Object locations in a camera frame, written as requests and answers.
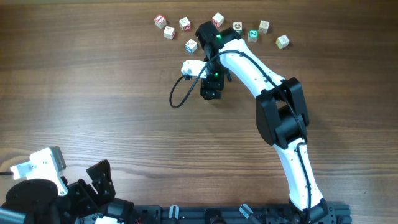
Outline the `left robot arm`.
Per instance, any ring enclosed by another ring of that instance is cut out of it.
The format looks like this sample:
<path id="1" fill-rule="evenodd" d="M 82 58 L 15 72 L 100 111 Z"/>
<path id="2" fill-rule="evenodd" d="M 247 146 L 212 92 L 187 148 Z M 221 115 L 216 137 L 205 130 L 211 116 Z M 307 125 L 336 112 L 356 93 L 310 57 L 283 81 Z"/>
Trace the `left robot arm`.
<path id="1" fill-rule="evenodd" d="M 110 164 L 103 160 L 86 170 L 92 179 L 67 185 L 59 196 L 45 179 L 25 180 L 13 186 L 1 205 L 1 223 L 141 223 L 134 204 L 115 197 Z"/>

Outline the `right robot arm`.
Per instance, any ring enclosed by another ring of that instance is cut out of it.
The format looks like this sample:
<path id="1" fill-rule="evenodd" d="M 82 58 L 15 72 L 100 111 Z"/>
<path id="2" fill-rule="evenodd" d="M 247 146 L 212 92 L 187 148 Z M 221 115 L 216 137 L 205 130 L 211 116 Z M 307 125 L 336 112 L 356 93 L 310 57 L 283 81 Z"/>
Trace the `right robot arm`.
<path id="1" fill-rule="evenodd" d="M 233 28 L 218 31 L 208 21 L 195 35 L 205 59 L 194 69 L 202 73 L 200 95 L 205 100 L 221 98 L 224 80 L 234 73 L 256 102 L 256 126 L 263 140 L 277 151 L 289 185 L 294 214 L 304 223 L 315 223 L 328 213 L 317 187 L 307 153 L 309 117 L 301 83 L 285 79 L 265 66 Z"/>

